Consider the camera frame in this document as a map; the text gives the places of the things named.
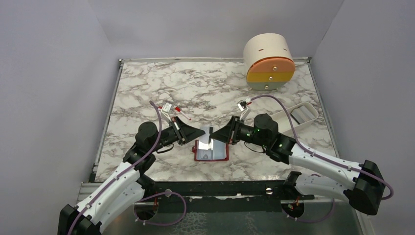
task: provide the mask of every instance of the black cable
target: black cable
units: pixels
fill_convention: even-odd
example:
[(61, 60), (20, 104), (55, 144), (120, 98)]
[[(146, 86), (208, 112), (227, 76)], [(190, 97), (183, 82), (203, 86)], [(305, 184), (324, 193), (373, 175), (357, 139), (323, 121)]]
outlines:
[(264, 147), (262, 147), (262, 152), (259, 152), (259, 151), (256, 151), (256, 150), (253, 150), (253, 149), (251, 149), (251, 148), (249, 148), (247, 145), (246, 145), (246, 142), (244, 142), (244, 145), (245, 145), (245, 147), (247, 147), (250, 151), (252, 151), (252, 152), (255, 152), (255, 153), (265, 153), (265, 149), (264, 149)]
[(163, 151), (160, 151), (160, 152), (157, 150), (157, 151), (156, 151), (156, 153), (159, 153), (159, 154), (160, 154), (160, 153), (167, 153), (168, 151), (172, 150), (172, 149), (173, 149), (173, 147), (174, 147), (174, 144), (172, 143), (172, 144), (171, 144), (171, 148), (166, 149), (166, 150), (163, 150)]

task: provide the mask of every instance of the white marble surface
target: white marble surface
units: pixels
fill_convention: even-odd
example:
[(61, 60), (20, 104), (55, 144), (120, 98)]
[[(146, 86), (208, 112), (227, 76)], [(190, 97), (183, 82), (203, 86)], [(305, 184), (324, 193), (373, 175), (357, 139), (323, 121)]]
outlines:
[[(335, 151), (323, 117), (320, 102), (305, 62), (296, 62), (293, 78), (275, 95), (291, 107), (310, 102), (320, 116), (311, 126), (299, 131), (302, 142), (318, 151), (335, 156)], [(96, 181), (107, 179), (132, 146), (139, 125), (145, 121), (157, 123), (157, 115), (149, 104), (152, 100), (162, 105), (166, 100), (178, 105), (192, 117), (180, 114), (187, 124), (200, 127), (224, 126), (231, 115), (239, 115), (236, 102), (264, 92), (250, 91), (241, 62), (172, 62), (125, 63), (116, 93), (110, 123), (96, 174)], [(251, 124), (260, 113), (274, 114), (281, 107), (272, 99), (261, 98), (250, 106), (253, 111), (246, 121)], [(156, 162), (146, 172), (156, 181), (219, 181), (219, 180), (274, 180), (285, 179), (290, 171), (301, 167), (272, 161), (265, 154), (248, 150), (243, 142), (230, 146), (230, 160), (226, 162), (195, 162), (191, 152), (193, 143), (164, 154), (155, 154)]]

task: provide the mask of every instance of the purple cable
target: purple cable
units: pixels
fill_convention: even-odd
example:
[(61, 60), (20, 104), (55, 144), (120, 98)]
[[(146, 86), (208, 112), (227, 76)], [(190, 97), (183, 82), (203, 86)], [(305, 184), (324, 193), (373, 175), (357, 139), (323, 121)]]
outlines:
[[(318, 176), (318, 177), (320, 177), (320, 175), (318, 175), (318, 174), (311, 174), (311, 176)], [(296, 218), (294, 218), (292, 216), (288, 216), (288, 218), (293, 219), (293, 220), (296, 220), (296, 222), (301, 222), (301, 223), (306, 223), (306, 224), (320, 223), (320, 222), (323, 222), (326, 219), (328, 219), (331, 215), (333, 215), (334, 206), (335, 206), (335, 203), (334, 203), (334, 198), (333, 198), (332, 203), (331, 203), (331, 209), (330, 209), (330, 211), (323, 218), (318, 219), (318, 220), (306, 220), (306, 219), (299, 219), (299, 218), (297, 218), (297, 220), (296, 220)]]
[[(276, 102), (278, 102), (278, 104), (280, 104), (280, 105), (281, 105), (282, 109), (284, 110), (285, 114), (286, 114), (286, 115), (287, 115), (287, 117), (288, 117), (288, 121), (290, 122), (290, 126), (291, 126), (291, 129), (293, 130), (294, 138), (296, 139), (297, 144), (298, 144), (298, 145), (300, 146), (300, 148), (302, 148), (305, 152), (307, 152), (307, 153), (309, 153), (309, 154), (313, 154), (313, 152), (312, 152), (312, 151), (310, 151), (310, 150), (308, 150), (306, 147), (304, 147), (304, 146), (301, 144), (301, 142), (299, 141), (299, 139), (298, 139), (298, 137), (297, 137), (297, 134), (296, 134), (296, 131), (295, 131), (295, 129), (294, 129), (293, 122), (291, 121), (290, 114), (288, 113), (288, 111), (287, 111), (287, 109), (284, 107), (284, 105), (281, 103), (281, 101), (280, 101), (279, 99), (277, 99), (275, 96), (270, 95), (270, 94), (261, 94), (261, 95), (258, 95), (258, 96), (256, 96), (256, 97), (252, 98), (251, 100), (252, 100), (252, 101), (254, 101), (254, 100), (256, 100), (256, 99), (258, 99), (258, 98), (261, 98), (261, 97), (269, 97), (269, 98), (272, 98), (272, 99), (274, 99)], [(322, 159), (322, 160), (324, 160), (324, 161), (326, 161), (326, 162), (329, 162), (329, 163), (331, 163), (331, 164), (333, 164), (333, 165), (339, 166), (339, 167), (344, 168), (344, 169), (348, 169), (348, 166), (347, 166), (347, 165), (343, 165), (343, 164), (341, 164), (341, 163), (335, 162), (335, 161), (333, 161), (333, 160), (331, 160), (331, 159), (328, 159), (328, 158), (325, 158), (325, 157), (323, 157), (323, 156), (321, 156), (321, 155), (319, 155), (319, 154), (314, 153), (314, 156), (316, 156), (316, 157), (318, 157), (318, 158), (320, 158), (320, 159)], [(390, 193), (389, 193), (389, 195), (388, 195), (388, 196), (386, 196), (386, 197), (382, 197), (382, 200), (386, 200), (386, 199), (389, 199), (389, 198), (393, 197), (393, 195), (394, 195), (393, 188), (392, 188), (392, 186), (391, 186), (390, 184), (388, 184), (386, 181), (384, 181), (384, 180), (382, 180), (381, 178), (379, 178), (379, 177), (377, 177), (377, 176), (375, 176), (375, 175), (372, 175), (372, 174), (370, 174), (370, 173), (368, 173), (368, 172), (366, 172), (366, 171), (364, 171), (364, 170), (357, 169), (357, 168), (354, 168), (354, 167), (351, 167), (350, 169), (351, 169), (351, 170), (354, 170), (354, 171), (357, 171), (357, 172), (359, 172), (359, 173), (361, 173), (361, 174), (367, 175), (367, 176), (369, 176), (369, 177), (371, 177), (371, 178), (373, 178), (373, 179), (375, 179), (375, 180), (377, 180), (377, 181), (381, 182), (381, 183), (382, 183), (382, 184), (384, 184), (386, 187), (388, 187), (388, 188), (389, 188)]]
[(141, 221), (141, 222), (145, 223), (145, 224), (151, 224), (151, 225), (157, 225), (157, 226), (171, 226), (173, 224), (179, 223), (184, 218), (184, 216), (186, 215), (186, 210), (187, 210), (186, 201), (184, 200), (183, 196), (181, 196), (180, 194), (178, 194), (176, 192), (161, 192), (161, 193), (157, 193), (157, 194), (151, 195), (149, 197), (142, 198), (141, 200), (139, 200), (139, 202), (142, 202), (142, 201), (145, 201), (145, 200), (148, 200), (150, 198), (157, 197), (157, 196), (160, 196), (160, 195), (168, 194), (168, 193), (171, 193), (171, 194), (174, 194), (174, 195), (180, 197), (180, 199), (183, 201), (184, 211), (183, 211), (182, 216), (180, 216), (180, 218), (178, 220), (176, 220), (174, 222), (171, 222), (171, 223), (166, 223), (166, 224), (159, 224), (159, 223), (147, 222), (147, 220), (141, 220), (141, 219), (139, 219), (138, 216), (137, 216), (137, 214), (134, 212), (134, 215), (136, 216), (136, 219), (138, 221)]
[[(144, 156), (142, 157), (142, 158), (140, 158), (138, 161), (136, 161), (134, 164), (132, 164), (131, 166), (129, 166), (128, 168), (126, 168), (125, 170), (123, 170), (122, 172), (120, 172), (116, 177), (117, 178), (119, 178), (119, 177), (121, 177), (123, 174), (125, 174), (127, 171), (129, 171), (129, 170), (131, 170), (132, 168), (134, 168), (135, 166), (137, 166), (137, 164), (139, 164), (140, 162), (142, 162), (148, 155), (150, 155), (152, 152), (153, 152), (153, 150), (154, 150), (154, 148), (156, 148), (156, 146), (157, 146), (157, 144), (159, 143), (159, 140), (160, 140), (160, 135), (161, 135), (161, 116), (160, 116), (160, 113), (159, 113), (159, 107), (158, 106), (156, 106), (155, 104), (154, 104), (154, 102), (153, 101), (150, 101), (150, 104), (154, 107), (154, 109), (156, 110), (156, 113), (157, 113), (157, 118), (159, 119), (159, 133), (157, 134), (157, 138), (156, 138), (156, 141), (154, 142), (154, 144), (153, 144), (153, 146), (150, 148), (150, 150), (146, 153), (146, 154), (144, 154)], [(95, 197), (93, 197), (92, 199), (91, 199), (91, 201), (88, 203), (88, 205), (92, 205), (103, 193), (104, 193), (104, 191), (109, 187), (109, 186), (111, 186), (114, 182), (116, 181), (116, 179), (112, 179), (112, 180), (110, 180), (96, 195), (95, 195)], [(68, 235), (71, 235), (72, 234), (72, 231), (73, 231), (73, 228), (75, 227), (75, 224), (76, 224), (76, 222), (78, 222), (78, 220), (79, 220), (79, 218), (81, 217), (81, 215), (85, 212), (87, 210), (87, 208), (86, 207), (84, 207), (82, 210), (81, 210), (81, 212), (75, 217), (75, 219), (74, 219), (74, 221), (72, 222), (72, 224), (71, 224), (71, 226), (70, 226), (70, 228), (69, 228), (69, 231), (68, 231)]]

